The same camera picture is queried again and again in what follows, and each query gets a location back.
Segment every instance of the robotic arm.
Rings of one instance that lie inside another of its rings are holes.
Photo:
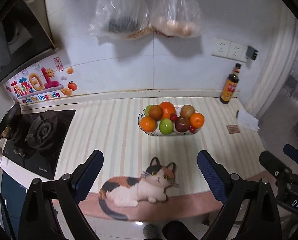
[[[286,145],[284,152],[298,163],[298,151],[293,147]],[[76,240],[99,240],[78,204],[86,199],[103,162],[102,152],[95,150],[72,174],[64,174],[59,180],[49,182],[34,179],[22,209],[18,239],[66,239],[51,201],[57,199]],[[292,174],[284,163],[268,151],[261,153],[260,163],[277,179],[276,198],[268,179],[262,178],[258,182],[243,180],[238,174],[229,174],[207,151],[199,152],[198,167],[215,199],[223,203],[217,219],[209,227],[203,240],[225,240],[244,199],[250,201],[235,239],[282,239],[277,204],[298,215],[298,175]],[[7,239],[4,232],[0,231],[0,235],[0,239]],[[298,239],[298,228],[290,239]]]

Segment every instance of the fruit bowl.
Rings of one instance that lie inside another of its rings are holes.
[[[174,107],[175,107],[175,113],[176,113],[177,116],[179,117],[179,116],[180,116],[181,108],[182,108],[183,106],[174,106]],[[139,116],[138,116],[138,125],[139,125],[139,128],[140,128],[144,133],[146,133],[146,134],[148,134],[148,135],[151,135],[151,136],[190,135],[190,134],[196,134],[196,133],[199,132],[199,130],[201,129],[201,128],[196,129],[196,132],[195,132],[195,133],[191,133],[189,130],[186,131],[186,132],[181,133],[181,132],[178,132],[178,131],[174,128],[174,123],[173,123],[173,131],[172,131],[172,133],[171,133],[171,134],[164,135],[164,134],[162,134],[162,133],[160,132],[160,130],[159,130],[159,124],[160,124],[161,121],[157,121],[157,127],[156,127],[156,129],[155,129],[153,132],[146,132],[146,131],[144,131],[144,130],[141,128],[141,126],[140,126],[140,121],[141,121],[141,119],[144,118],[145,116],[146,116],[146,114],[145,114],[145,109],[144,109],[143,111],[140,112],[140,114],[139,114]]]

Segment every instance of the bottle label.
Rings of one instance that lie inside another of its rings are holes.
[[[231,97],[233,96],[234,91],[236,90],[236,85],[236,83],[227,80],[222,90],[221,99],[229,102]]]

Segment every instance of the switch box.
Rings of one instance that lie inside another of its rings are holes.
[[[217,57],[227,57],[230,47],[230,41],[214,39],[212,46],[212,55]]]
[[[257,51],[255,48],[248,46],[247,49],[247,57],[256,60],[257,55],[259,54],[259,51]]]

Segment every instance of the wall socket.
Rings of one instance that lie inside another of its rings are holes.
[[[227,57],[230,47],[230,41],[214,39],[212,46],[212,55],[218,57]]]
[[[246,52],[246,46],[222,39],[214,39],[211,54],[217,57],[247,62]]]
[[[246,49],[246,46],[231,42],[227,58],[242,61],[242,56],[244,55],[245,57]]]

